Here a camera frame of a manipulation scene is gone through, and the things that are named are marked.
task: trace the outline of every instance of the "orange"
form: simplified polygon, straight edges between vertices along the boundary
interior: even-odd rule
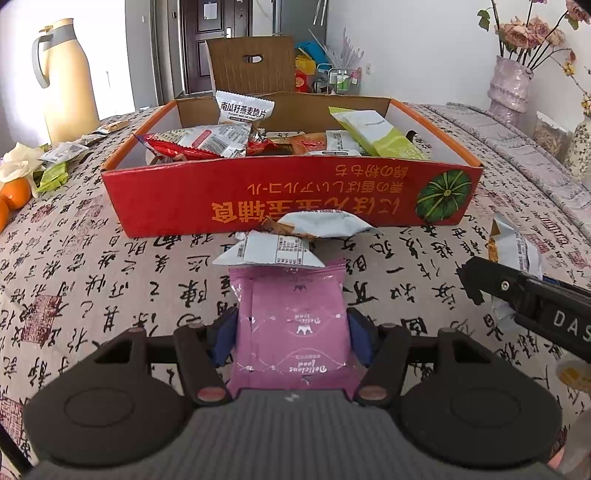
[[[27,179],[16,179],[4,184],[0,197],[11,210],[23,208],[31,200],[31,186]]]
[[[8,205],[6,205],[4,199],[0,198],[0,232],[4,230],[4,227],[6,227],[9,218],[10,210],[8,209]]]

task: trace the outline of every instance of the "vase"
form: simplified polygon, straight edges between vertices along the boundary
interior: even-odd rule
[[[498,56],[491,88],[488,90],[491,99],[489,112],[517,127],[519,117],[527,111],[530,82],[533,77],[533,72],[521,63]]]
[[[564,166],[570,170],[573,177],[583,181],[586,172],[591,169],[591,117],[585,119],[574,131],[573,140],[564,158]]]

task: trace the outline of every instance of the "small snack packet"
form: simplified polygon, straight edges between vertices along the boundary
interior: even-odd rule
[[[173,160],[210,160],[246,156],[250,125],[200,125],[138,136],[147,148]]]
[[[276,138],[273,141],[278,145],[291,145],[294,155],[305,155],[309,152],[326,150],[325,133]]]
[[[78,145],[84,145],[85,147],[90,147],[95,143],[100,142],[106,138],[103,134],[90,134],[90,135],[82,135],[78,140],[75,140],[74,143]]]
[[[428,160],[402,132],[375,110],[348,110],[331,106],[329,111],[373,157]]]
[[[37,187],[37,192],[43,193],[58,189],[66,182],[67,179],[67,163],[57,163],[43,171],[40,185]]]
[[[231,268],[240,304],[228,389],[344,389],[352,394],[345,265],[297,270]]]
[[[237,93],[216,92],[220,109],[218,124],[251,124],[269,118],[275,102]]]
[[[347,130],[326,131],[327,150],[356,150],[362,155],[369,155],[359,142]]]
[[[297,137],[298,135],[304,135],[306,132],[267,132],[267,138],[272,140],[276,138],[290,138]]]
[[[487,249],[489,260],[543,279],[540,251],[500,213],[495,214],[492,222]],[[504,300],[492,298],[492,316],[504,332],[518,329],[514,320],[515,311]]]
[[[214,265],[288,265],[324,267],[310,251],[308,240],[287,235],[251,231],[248,236],[222,253]]]
[[[302,238],[341,238],[361,232],[379,230],[352,213],[342,210],[310,210],[286,213],[278,222],[267,217],[262,223],[265,230],[277,235]]]
[[[76,158],[82,152],[89,150],[90,149],[88,147],[74,142],[61,142],[58,143],[54,149],[44,153],[41,156],[41,160],[51,163],[62,163],[65,161],[74,160],[74,158]]]
[[[119,130],[127,127],[129,124],[131,124],[131,122],[129,120],[118,120],[116,122],[111,122],[108,124],[101,125],[99,128],[97,128],[92,133],[108,135],[113,132],[118,132]]]
[[[248,138],[248,145],[246,148],[247,155],[261,155],[267,149],[277,148],[266,135],[263,128],[253,128],[250,137]]]
[[[304,155],[309,156],[332,156],[332,157],[360,157],[361,153],[357,150],[321,150],[318,152],[308,152]]]

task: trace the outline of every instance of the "cardboard box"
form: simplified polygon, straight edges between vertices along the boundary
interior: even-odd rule
[[[261,124],[268,131],[341,129],[329,106],[376,110],[402,132],[414,130],[431,144],[437,161],[289,155],[146,166],[145,147],[130,137],[106,160],[102,173],[128,236],[248,231],[266,215],[278,219],[307,209],[342,209],[375,226],[457,225],[462,219],[482,166],[406,105],[388,98],[297,92],[262,97],[275,102],[273,115]],[[216,124],[218,117],[213,97],[177,100],[157,110],[136,134]],[[460,184],[466,196],[454,195]],[[425,200],[417,209],[420,198]],[[436,221],[442,206],[449,216]]]
[[[213,38],[206,43],[214,92],[251,95],[296,89],[291,37]]]

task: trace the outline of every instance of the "brown door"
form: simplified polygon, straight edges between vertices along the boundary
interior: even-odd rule
[[[211,91],[205,41],[249,35],[250,4],[251,0],[181,0],[185,93]]]

